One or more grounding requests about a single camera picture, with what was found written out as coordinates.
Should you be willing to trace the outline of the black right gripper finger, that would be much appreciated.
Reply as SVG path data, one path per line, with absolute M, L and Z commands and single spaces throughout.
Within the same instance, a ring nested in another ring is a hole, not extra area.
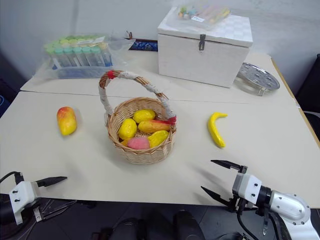
M 215 201 L 228 206 L 229 205 L 229 201 L 221 198 L 221 196 L 219 194 L 217 194 L 216 192 L 211 191 L 210 189 L 207 189 L 206 187 L 201 186 L 201 188 Z
M 227 160 L 217 160 L 217 159 L 214 159 L 214 160 L 211 160 L 212 163 L 215 163 L 221 167 L 224 167 L 224 168 L 227 168 L 227 169 L 235 169 L 235 170 L 238 170 L 238 171 L 241 171 L 242 170 L 242 167 L 236 163 L 233 163 L 233 162 L 230 162 L 230 161 L 227 161 Z

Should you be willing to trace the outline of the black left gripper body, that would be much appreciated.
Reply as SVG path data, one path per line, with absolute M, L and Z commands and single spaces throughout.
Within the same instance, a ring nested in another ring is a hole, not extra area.
M 49 208 L 52 204 L 51 198 L 38 198 L 31 206 L 36 222 L 45 221 L 49 218 Z

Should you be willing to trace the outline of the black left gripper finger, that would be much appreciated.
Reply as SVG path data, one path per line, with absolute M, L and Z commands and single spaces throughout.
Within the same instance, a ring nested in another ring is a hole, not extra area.
M 76 200 L 59 200 L 52 199 L 52 204 L 49 207 L 48 219 L 52 219 L 58 215 L 61 215 L 71 206 L 73 206 L 77 201 Z
M 48 177 L 41 180 L 37 180 L 36 184 L 38 187 L 48 187 L 60 183 L 64 180 L 67 180 L 66 176 L 56 176 L 56 177 Z

